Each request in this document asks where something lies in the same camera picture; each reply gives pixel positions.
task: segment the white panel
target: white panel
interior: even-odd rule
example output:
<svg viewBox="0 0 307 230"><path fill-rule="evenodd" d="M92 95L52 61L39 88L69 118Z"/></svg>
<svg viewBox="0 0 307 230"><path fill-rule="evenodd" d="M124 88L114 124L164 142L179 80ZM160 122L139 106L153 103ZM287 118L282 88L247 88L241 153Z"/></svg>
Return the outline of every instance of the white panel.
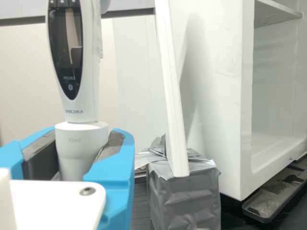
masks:
<svg viewBox="0 0 307 230"><path fill-rule="evenodd" d="M240 196L242 11L241 0L171 1L188 146L214 159L232 197Z"/></svg>
<svg viewBox="0 0 307 230"><path fill-rule="evenodd" d="M102 20L100 120L118 126L118 89L111 19ZM64 121L45 24L0 27L0 137L7 144Z"/></svg>
<svg viewBox="0 0 307 230"><path fill-rule="evenodd" d="M120 126L131 132L136 152L167 129L161 59L154 16L113 19Z"/></svg>
<svg viewBox="0 0 307 230"><path fill-rule="evenodd" d="M169 0L155 0L155 7L168 123L165 138L167 158L174 176L185 177L189 176L189 164L170 16L171 12L181 12L185 6L175 9L170 8Z"/></svg>
<svg viewBox="0 0 307 230"><path fill-rule="evenodd" d="M11 180L10 185L18 230L95 230L106 204L106 190L97 183ZM86 188L94 193L81 195Z"/></svg>

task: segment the white board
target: white board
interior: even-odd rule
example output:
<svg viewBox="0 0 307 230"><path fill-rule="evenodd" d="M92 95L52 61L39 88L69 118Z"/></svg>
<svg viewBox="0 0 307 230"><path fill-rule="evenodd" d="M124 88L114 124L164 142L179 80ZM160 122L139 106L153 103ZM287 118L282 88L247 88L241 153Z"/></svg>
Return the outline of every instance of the white board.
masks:
<svg viewBox="0 0 307 230"><path fill-rule="evenodd" d="M96 183L11 180L18 230L95 230L106 203L105 189ZM81 190L95 193L82 196Z"/></svg>
<svg viewBox="0 0 307 230"><path fill-rule="evenodd" d="M189 176L187 145L177 77L168 0L155 0L156 30L160 45L168 121L166 153L175 177Z"/></svg>

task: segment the black floor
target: black floor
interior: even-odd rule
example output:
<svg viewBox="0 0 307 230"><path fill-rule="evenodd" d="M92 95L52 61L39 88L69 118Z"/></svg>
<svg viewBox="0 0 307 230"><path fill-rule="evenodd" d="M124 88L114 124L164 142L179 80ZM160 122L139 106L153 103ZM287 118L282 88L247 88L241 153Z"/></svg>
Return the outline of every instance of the black floor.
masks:
<svg viewBox="0 0 307 230"><path fill-rule="evenodd" d="M146 184L136 185L131 230L150 230ZM221 196L222 230L307 230L307 186L305 186L270 224L261 224L245 215L241 204Z"/></svg>
<svg viewBox="0 0 307 230"><path fill-rule="evenodd" d="M261 224L245 215L241 205L225 196L222 201L222 230L307 230L307 186L270 223Z"/></svg>

